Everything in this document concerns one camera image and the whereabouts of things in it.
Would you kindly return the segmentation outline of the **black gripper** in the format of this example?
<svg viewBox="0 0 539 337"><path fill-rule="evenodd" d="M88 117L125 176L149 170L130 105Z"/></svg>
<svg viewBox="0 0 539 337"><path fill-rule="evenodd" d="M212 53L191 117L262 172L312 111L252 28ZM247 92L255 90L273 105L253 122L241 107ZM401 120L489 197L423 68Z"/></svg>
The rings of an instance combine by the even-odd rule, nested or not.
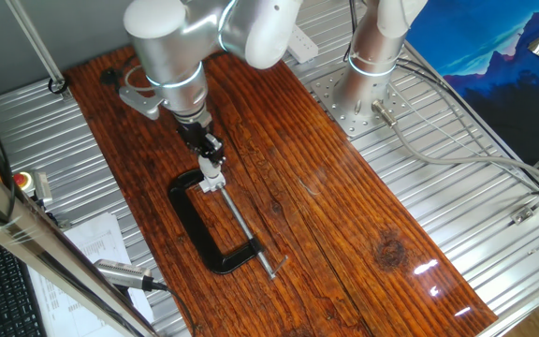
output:
<svg viewBox="0 0 539 337"><path fill-rule="evenodd" d="M177 132L186 146L197 154L199 162L209 159L214 165L223 165L226 161L224 143L211 133L212 129L213 122L207 126L200 123L179 124Z"/></svg>

